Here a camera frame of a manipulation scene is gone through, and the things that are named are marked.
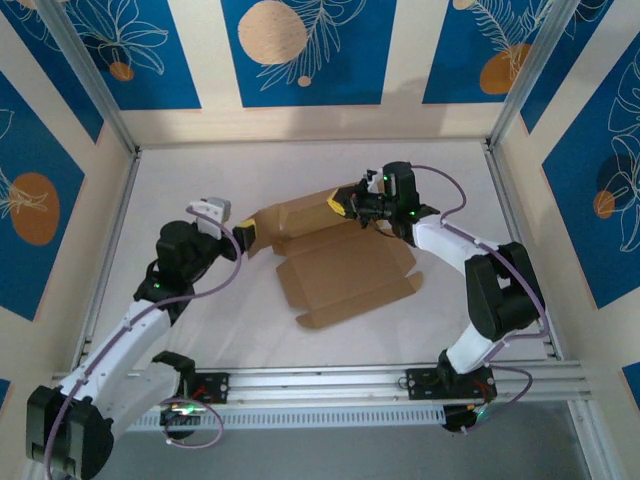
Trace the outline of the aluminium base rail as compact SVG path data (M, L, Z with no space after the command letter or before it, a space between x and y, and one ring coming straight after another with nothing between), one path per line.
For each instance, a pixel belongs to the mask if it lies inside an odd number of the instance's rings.
M408 369L425 364L382 366L228 368L222 387L200 387L199 400L224 398L229 408L338 407L408 404L417 381ZM495 403L522 393L523 401L591 400L593 393L578 361L498 361L489 384Z

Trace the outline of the aluminium frame post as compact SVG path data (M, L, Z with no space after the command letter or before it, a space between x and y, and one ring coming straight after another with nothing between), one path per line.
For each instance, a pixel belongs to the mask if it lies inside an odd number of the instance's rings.
M542 23L500 114L486 139L487 150L494 153L519 115L539 76L562 37L580 0L554 0Z
M36 10L76 78L111 127L129 156L138 158L139 146L126 126L120 109L63 7L56 0L34 0Z

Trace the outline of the brown cardboard paper box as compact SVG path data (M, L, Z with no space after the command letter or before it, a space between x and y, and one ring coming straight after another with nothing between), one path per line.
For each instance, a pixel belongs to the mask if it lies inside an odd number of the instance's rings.
M256 227L253 257L270 247L284 258L276 273L296 322L319 330L407 298L424 276L403 241L388 238L328 204L324 190L255 212L246 225Z

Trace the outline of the aluminium table side rail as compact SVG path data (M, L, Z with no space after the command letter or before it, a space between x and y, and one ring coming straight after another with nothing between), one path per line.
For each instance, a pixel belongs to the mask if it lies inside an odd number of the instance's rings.
M80 365L85 355L85 347L89 345L93 339L95 327L99 319L106 287L113 266L118 242L124 225L125 216L139 170L140 156L141 150L139 147L137 147L131 156L130 166L119 198L119 202L117 204L116 214L111 225L111 230L101 263L101 268L95 282L90 302L84 315L84 320L80 329L79 337L73 352L73 357L70 364L71 367L77 367Z
M536 257L536 245L525 215L523 204L508 168L506 157L498 147L493 147L488 139L483 141L482 147L509 235L513 240L519 241L526 247L537 276L538 284L543 293L548 319L547 334L544 341L550 345L555 359L564 360L566 355L562 340L558 336L557 329L553 324L553 307L544 291L544 282L538 269L539 262Z

